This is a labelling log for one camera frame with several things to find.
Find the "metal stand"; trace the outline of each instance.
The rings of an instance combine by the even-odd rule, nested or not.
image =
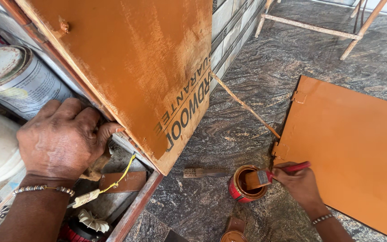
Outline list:
[[[269,15],[267,13],[268,13],[268,10],[270,8],[270,5],[271,5],[272,1],[273,0],[267,0],[267,2],[265,4],[266,10],[265,10],[265,13],[261,14],[262,18],[261,18],[261,21],[259,21],[258,28],[256,29],[255,38],[257,38],[259,36],[259,33],[261,32],[262,26],[264,25],[265,19],[271,19],[271,20],[274,20],[274,21],[277,21],[277,22],[282,22],[282,23],[288,24],[288,25],[294,25],[294,26],[297,26],[297,27],[318,31],[318,32],[321,32],[321,33],[326,33],[326,34],[330,34],[330,35],[341,36],[341,37],[346,37],[346,38],[352,39],[352,42],[349,44],[349,46],[346,48],[346,50],[341,55],[340,60],[344,60],[344,59],[347,58],[347,56],[349,55],[351,50],[355,47],[355,45],[358,43],[358,41],[363,38],[365,31],[371,25],[373,20],[379,15],[379,12],[382,10],[383,6],[387,2],[387,0],[380,0],[380,2],[377,4],[376,8],[374,8],[374,10],[371,12],[371,14],[368,17],[368,19],[361,26],[361,28],[358,31],[358,33],[356,35],[354,35],[354,34],[342,32],[342,31],[331,30],[331,29],[328,29],[328,28],[320,27],[320,26],[315,26],[315,25],[311,25],[311,24],[302,23],[302,22],[299,22],[299,21],[294,21],[294,20],[290,20],[290,19],[279,18],[279,17],[276,17],[276,16]],[[364,2],[364,0],[360,0],[359,1],[358,5],[356,6],[356,8],[354,9],[353,13],[351,14],[352,18],[356,15],[358,9],[361,7],[363,2]]]

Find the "red brush handle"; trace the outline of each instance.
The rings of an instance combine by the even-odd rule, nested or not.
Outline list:
[[[302,163],[299,163],[299,164],[290,165],[290,166],[279,168],[279,169],[282,169],[285,172],[292,172],[292,171],[300,171],[300,170],[302,170],[304,168],[307,168],[309,166],[311,166],[310,162],[302,162]]]

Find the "can label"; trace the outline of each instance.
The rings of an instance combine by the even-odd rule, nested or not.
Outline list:
[[[231,176],[231,179],[229,179],[228,181],[228,191],[231,197],[235,199],[235,201],[237,202],[247,203],[247,202],[254,201],[253,199],[244,197],[237,191],[237,189],[235,188],[234,176]]]
[[[72,92],[35,55],[22,74],[0,86],[0,104],[26,120],[49,100],[63,102],[68,97]]]

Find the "speckled stone floor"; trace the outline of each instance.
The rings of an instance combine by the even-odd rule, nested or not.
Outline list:
[[[306,0],[282,1],[272,15],[352,31],[352,9]],[[223,77],[231,90],[278,131],[301,74],[387,100],[387,16],[380,15],[345,61],[351,40],[266,20]],[[247,222],[250,242],[320,241],[308,217],[279,183],[266,196],[239,204],[227,191],[229,177],[183,179],[184,168],[226,168],[268,162],[272,135],[218,86],[194,135],[153,194],[126,242],[164,241],[170,229],[187,240],[219,241],[231,215]],[[387,237],[334,212],[356,241]]]

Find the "paint can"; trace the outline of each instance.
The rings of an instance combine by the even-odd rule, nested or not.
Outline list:
[[[229,194],[238,202],[247,203],[260,199],[267,192],[268,186],[263,186],[253,190],[246,190],[245,176],[252,171],[258,171],[254,165],[244,165],[238,168],[228,181]]]
[[[29,120],[47,101],[73,96],[29,47],[0,47],[0,104]]]
[[[225,232],[220,242],[248,242],[243,233],[238,230],[229,230]]]

